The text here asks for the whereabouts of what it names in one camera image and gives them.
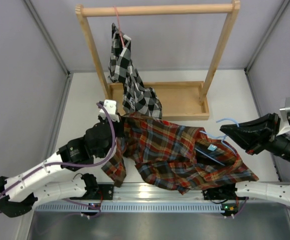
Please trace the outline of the red brown plaid shirt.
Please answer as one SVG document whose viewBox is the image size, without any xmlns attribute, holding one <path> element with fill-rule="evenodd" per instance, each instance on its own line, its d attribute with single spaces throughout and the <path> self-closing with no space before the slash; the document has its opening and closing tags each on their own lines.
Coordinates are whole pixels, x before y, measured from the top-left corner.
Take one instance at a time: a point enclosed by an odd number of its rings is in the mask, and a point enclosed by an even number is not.
<svg viewBox="0 0 290 240">
<path fill-rule="evenodd" d="M 124 136 L 116 138 L 116 152 L 101 168 L 116 187 L 127 176 L 125 158 L 134 161 L 144 182 L 182 195 L 259 179 L 229 143 L 208 137 L 203 127 L 140 113 L 121 118 Z"/>
</svg>

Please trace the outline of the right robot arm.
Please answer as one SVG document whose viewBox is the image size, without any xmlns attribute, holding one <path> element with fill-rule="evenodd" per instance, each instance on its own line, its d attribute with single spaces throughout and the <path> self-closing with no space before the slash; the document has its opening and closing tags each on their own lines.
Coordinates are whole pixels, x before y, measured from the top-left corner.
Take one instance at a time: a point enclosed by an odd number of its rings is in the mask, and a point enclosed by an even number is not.
<svg viewBox="0 0 290 240">
<path fill-rule="evenodd" d="M 290 181 L 290 113 L 287 116 L 268 113 L 252 121 L 224 124 L 220 131 L 251 156 L 271 153 L 278 176 Z M 290 209 L 290 184 L 243 181 L 234 185 L 231 181 L 224 181 L 217 188 L 224 199 L 235 194 L 272 201 Z"/>
</svg>

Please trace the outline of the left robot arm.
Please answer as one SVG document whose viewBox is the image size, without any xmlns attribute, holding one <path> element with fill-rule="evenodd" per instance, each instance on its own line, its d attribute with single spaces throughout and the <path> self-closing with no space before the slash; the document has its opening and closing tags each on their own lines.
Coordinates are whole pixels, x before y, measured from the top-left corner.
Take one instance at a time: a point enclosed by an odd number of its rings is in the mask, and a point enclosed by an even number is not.
<svg viewBox="0 0 290 240">
<path fill-rule="evenodd" d="M 96 177 L 85 173 L 66 182 L 56 179 L 69 172 L 104 165 L 115 152 L 124 125 L 119 114 L 99 115 L 99 123 L 84 136 L 70 140 L 37 166 L 14 177 L 0 177 L 0 214 L 15 218 L 40 205 L 63 199 L 91 200 L 98 195 Z"/>
</svg>

